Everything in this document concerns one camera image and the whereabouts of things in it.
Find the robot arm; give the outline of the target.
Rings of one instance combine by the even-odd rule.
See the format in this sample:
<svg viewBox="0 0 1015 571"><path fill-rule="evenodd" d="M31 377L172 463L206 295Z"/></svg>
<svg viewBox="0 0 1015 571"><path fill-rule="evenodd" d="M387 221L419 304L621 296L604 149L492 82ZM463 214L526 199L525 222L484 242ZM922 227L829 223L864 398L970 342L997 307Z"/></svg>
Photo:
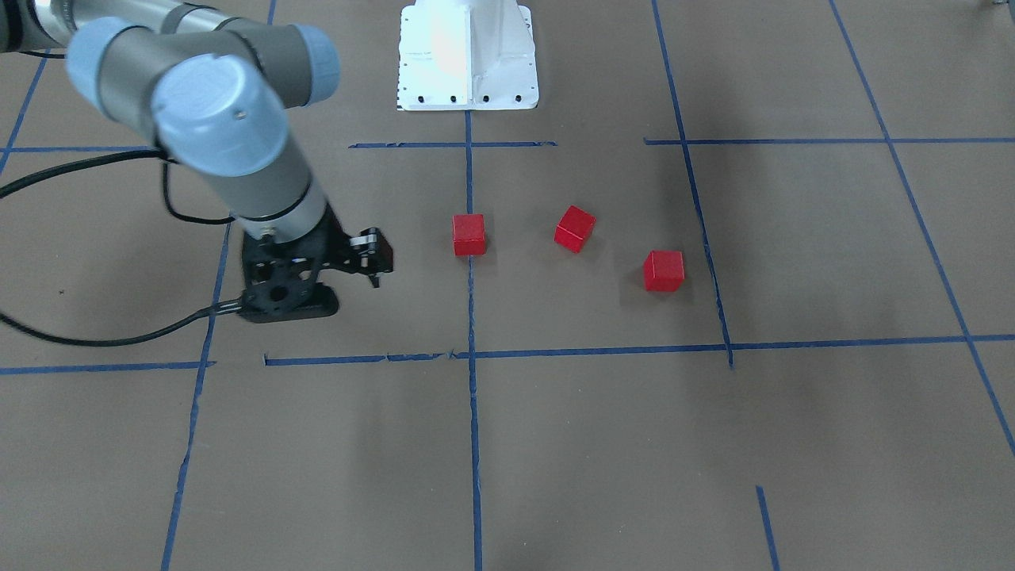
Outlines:
<svg viewBox="0 0 1015 571"><path fill-rule="evenodd" d="M394 268L378 230L350 237L289 127L287 109L339 86L337 48L311 25L268 25L182 1L4 1L2 50L62 48L72 86L204 179L255 243L324 235L312 261L364 274Z"/></svg>

